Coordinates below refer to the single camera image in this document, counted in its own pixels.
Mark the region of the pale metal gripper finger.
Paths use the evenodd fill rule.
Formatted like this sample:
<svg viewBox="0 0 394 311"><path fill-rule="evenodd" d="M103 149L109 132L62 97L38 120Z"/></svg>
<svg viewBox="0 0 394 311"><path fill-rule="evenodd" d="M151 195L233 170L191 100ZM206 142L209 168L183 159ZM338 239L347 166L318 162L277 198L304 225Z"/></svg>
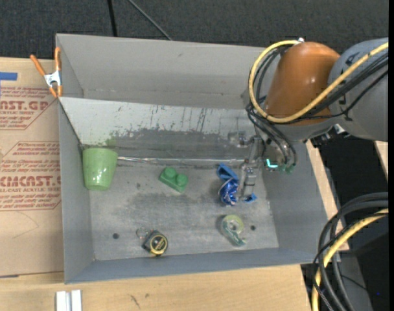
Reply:
<svg viewBox="0 0 394 311"><path fill-rule="evenodd" d="M237 192L237 196L239 200L243 199L245 178L246 178L246 167L240 167L238 171L238 192Z"/></svg>
<svg viewBox="0 0 394 311"><path fill-rule="evenodd" d="M254 193L257 173L253 168L248 168L246 171L246 203L252 203L257 199Z"/></svg>

